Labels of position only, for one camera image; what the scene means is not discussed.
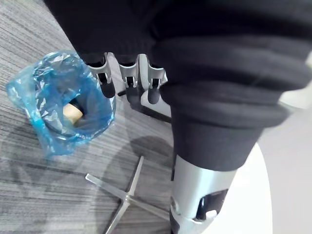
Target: floor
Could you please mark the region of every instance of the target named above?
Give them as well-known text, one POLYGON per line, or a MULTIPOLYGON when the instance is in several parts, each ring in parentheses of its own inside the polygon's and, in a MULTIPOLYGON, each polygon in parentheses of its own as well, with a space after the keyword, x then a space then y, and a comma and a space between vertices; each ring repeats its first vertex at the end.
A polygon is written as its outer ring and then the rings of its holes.
MULTIPOLYGON (((136 195, 169 208, 172 132, 169 124, 133 111, 117 98, 114 124, 73 155, 47 161, 26 116, 7 98, 5 84, 45 54, 71 49, 40 0, 0 0, 0 233, 102 234, 118 199, 84 179, 86 173, 125 189, 145 156, 136 195)), ((120 71, 109 56, 117 90, 120 71)), ((131 206, 116 234, 167 234, 169 224, 131 206)))

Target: white surface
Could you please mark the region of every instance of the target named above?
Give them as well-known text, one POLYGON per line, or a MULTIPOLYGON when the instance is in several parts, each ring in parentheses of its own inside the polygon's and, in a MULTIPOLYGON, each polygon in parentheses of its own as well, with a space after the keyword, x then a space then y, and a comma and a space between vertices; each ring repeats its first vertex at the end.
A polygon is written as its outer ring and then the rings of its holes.
POLYGON ((204 234, 272 234, 269 178, 256 144, 238 169, 220 214, 204 234))
MULTIPOLYGON (((309 53, 306 64, 312 70, 312 52, 309 53)), ((308 109, 312 105, 312 82, 304 89, 284 92, 281 102, 300 109, 308 109)))

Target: robotic hand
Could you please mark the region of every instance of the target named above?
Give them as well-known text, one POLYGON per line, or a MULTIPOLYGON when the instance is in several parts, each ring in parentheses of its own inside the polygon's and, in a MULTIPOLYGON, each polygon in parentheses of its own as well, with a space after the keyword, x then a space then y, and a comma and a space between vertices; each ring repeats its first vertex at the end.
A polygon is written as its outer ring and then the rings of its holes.
POLYGON ((236 170, 287 111, 281 94, 305 87, 312 50, 309 1, 45 0, 80 57, 115 95, 106 52, 135 105, 137 54, 152 68, 149 101, 171 107, 174 234, 201 233, 219 213, 236 170))

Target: metal star base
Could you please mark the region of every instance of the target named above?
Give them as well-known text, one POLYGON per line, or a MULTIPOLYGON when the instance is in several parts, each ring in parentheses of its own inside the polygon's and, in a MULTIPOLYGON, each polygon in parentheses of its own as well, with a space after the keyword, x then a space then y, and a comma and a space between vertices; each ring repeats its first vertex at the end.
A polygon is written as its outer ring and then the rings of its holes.
POLYGON ((86 175, 86 180, 90 181, 91 183, 94 183, 98 187, 108 191, 112 195, 119 197, 121 199, 121 204, 118 208, 118 211, 116 212, 113 220, 111 221, 111 223, 107 227, 105 234, 112 233, 112 231, 114 230, 114 228, 117 226, 118 222, 120 221, 121 217, 123 216, 123 214, 126 212, 127 208, 131 204, 139 206, 142 209, 169 221, 169 213, 167 211, 160 209, 160 208, 157 208, 155 206, 149 205, 145 202, 139 201, 138 199, 136 199, 134 197, 138 178, 139 178, 140 171, 141 171, 142 164, 143 164, 143 159, 144 159, 143 156, 141 156, 139 158, 139 161, 138 161, 137 166, 136 166, 136 171, 134 173, 134 176, 132 178, 132 181, 129 185, 129 189, 127 192, 120 190, 120 189, 118 189, 118 188, 94 177, 93 175, 90 175, 90 174, 86 175))

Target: blue plastic bag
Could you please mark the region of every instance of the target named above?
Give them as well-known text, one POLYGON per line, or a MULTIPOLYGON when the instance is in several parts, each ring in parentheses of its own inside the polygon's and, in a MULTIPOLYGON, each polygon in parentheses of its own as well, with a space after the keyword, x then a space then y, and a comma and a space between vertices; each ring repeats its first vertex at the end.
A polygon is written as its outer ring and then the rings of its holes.
POLYGON ((65 155, 104 132, 115 116, 115 98, 106 98, 88 66, 75 52, 47 54, 7 83, 11 101, 23 109, 47 156, 65 155), (84 115, 74 125, 63 116, 72 99, 84 115))

